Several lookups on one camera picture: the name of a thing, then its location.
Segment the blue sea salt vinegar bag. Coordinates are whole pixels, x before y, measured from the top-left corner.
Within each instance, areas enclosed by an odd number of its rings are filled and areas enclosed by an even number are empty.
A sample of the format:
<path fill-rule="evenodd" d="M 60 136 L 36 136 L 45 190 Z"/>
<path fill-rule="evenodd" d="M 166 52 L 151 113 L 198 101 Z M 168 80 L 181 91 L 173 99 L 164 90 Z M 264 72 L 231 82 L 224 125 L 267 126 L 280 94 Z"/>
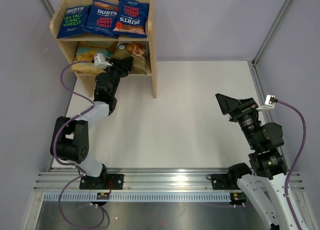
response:
<path fill-rule="evenodd" d="M 90 4 L 69 7 L 64 15 L 56 38 L 65 39 L 82 34 L 90 10 Z"/>

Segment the light blue cassava chips bag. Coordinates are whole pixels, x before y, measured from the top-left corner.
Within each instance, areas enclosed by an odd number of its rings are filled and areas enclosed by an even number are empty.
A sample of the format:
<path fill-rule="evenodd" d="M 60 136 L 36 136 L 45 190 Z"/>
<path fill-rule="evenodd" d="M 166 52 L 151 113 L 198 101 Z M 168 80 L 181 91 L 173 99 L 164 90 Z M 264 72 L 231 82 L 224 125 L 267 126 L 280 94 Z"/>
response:
<path fill-rule="evenodd" d="M 113 54 L 114 59 L 133 57 L 132 73 L 147 75 L 149 47 L 144 41 L 119 41 Z"/>

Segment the blue spicy sweet chilli bag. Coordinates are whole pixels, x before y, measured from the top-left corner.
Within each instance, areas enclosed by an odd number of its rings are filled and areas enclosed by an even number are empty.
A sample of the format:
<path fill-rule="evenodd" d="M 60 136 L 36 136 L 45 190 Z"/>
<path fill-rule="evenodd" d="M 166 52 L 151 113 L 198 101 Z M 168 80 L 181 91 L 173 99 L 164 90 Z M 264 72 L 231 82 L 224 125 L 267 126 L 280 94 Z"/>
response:
<path fill-rule="evenodd" d="M 113 33 L 119 5 L 106 0 L 93 0 L 88 18 L 82 30 L 85 33 L 118 39 Z"/>

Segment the yellow kettle cooked chips bag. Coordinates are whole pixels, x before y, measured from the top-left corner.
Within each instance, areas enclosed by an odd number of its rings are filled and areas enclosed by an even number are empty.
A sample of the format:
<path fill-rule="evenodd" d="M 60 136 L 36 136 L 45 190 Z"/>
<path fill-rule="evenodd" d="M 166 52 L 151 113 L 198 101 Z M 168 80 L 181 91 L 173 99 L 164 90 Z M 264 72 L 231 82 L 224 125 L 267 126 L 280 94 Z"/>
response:
<path fill-rule="evenodd" d="M 104 70 L 95 66 L 92 61 L 94 55 L 102 53 L 104 57 L 111 57 L 117 47 L 118 41 L 81 41 L 79 43 L 74 62 L 79 62 L 70 67 L 71 72 L 82 74 L 98 75 Z"/>

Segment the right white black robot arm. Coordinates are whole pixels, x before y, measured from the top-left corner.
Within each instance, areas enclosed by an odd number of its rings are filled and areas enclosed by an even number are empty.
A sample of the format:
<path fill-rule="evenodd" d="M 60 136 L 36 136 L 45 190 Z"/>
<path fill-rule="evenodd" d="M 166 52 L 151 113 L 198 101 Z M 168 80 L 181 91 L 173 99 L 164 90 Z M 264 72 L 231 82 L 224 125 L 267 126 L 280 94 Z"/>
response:
<path fill-rule="evenodd" d="M 238 123 L 250 149 L 249 165 L 238 163 L 227 171 L 227 183 L 239 188 L 250 200 L 266 230 L 307 230 L 289 186 L 293 168 L 288 168 L 278 148 L 284 145 L 282 126 L 275 122 L 262 124 L 259 112 L 273 110 L 286 103 L 267 95 L 258 106 L 253 98 L 236 99 L 215 95 L 223 115 Z"/>

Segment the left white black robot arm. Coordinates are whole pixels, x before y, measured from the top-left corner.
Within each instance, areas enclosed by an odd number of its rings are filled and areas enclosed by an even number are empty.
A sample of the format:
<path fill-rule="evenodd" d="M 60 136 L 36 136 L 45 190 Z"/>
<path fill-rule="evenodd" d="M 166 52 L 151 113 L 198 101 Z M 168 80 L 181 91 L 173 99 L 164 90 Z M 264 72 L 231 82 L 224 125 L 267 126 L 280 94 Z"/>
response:
<path fill-rule="evenodd" d="M 78 169 L 82 190 L 122 188 L 123 175 L 108 175 L 107 167 L 89 153 L 89 130 L 116 109 L 118 86 L 131 73 L 133 61 L 133 57 L 115 59 L 95 54 L 91 62 L 102 67 L 102 72 L 95 77 L 93 99 L 83 97 L 90 106 L 73 117 L 56 119 L 50 153 L 59 164 Z"/>

